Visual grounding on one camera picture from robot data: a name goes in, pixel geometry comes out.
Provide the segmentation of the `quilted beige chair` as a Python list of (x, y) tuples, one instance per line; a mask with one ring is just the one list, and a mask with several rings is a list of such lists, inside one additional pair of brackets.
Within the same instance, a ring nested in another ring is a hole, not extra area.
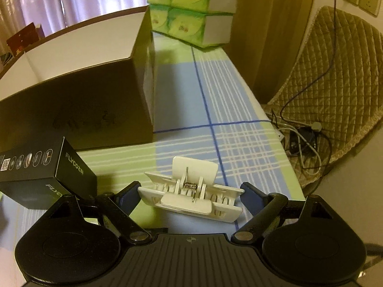
[(300, 185), (316, 182), (382, 121), (382, 33), (323, 6), (290, 76), (263, 108), (289, 123), (321, 124), (319, 156), (290, 156)]

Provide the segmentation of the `red gift box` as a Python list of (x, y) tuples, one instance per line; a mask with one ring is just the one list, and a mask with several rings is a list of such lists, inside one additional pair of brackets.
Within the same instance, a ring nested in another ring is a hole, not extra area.
[(13, 56), (21, 53), (28, 46), (40, 41), (45, 37), (44, 30), (40, 24), (30, 23), (10, 37), (6, 43)]

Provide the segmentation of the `black product box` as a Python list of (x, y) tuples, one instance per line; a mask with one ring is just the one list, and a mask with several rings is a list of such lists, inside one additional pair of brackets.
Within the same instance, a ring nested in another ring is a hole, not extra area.
[(28, 209), (48, 209), (65, 194), (91, 201), (97, 176), (64, 137), (1, 152), (1, 192)]

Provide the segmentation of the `large brown cardboard box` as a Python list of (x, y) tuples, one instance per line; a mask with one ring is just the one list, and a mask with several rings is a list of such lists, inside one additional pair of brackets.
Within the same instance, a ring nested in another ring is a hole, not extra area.
[(1, 150), (60, 138), (77, 150), (151, 142), (154, 61), (146, 6), (31, 45), (1, 72)]

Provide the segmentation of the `white plastic hair clip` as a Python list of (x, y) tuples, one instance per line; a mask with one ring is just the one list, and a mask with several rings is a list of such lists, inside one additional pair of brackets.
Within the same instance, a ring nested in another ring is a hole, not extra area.
[(226, 223), (243, 212), (235, 205), (244, 190), (215, 182), (219, 165), (211, 161), (175, 156), (172, 175), (146, 172), (149, 187), (139, 187), (142, 201), (152, 207)]

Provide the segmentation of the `brown wooden door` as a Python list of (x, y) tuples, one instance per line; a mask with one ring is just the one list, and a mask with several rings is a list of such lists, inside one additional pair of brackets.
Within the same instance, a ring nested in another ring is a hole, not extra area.
[(238, 0), (225, 52), (262, 104), (295, 63), (313, 0)]

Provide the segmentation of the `green tissue pack stack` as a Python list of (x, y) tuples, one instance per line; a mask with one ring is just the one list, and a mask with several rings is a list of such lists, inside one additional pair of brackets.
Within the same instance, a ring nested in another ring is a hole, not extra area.
[(230, 42), (237, 0), (147, 0), (152, 29), (199, 48)]

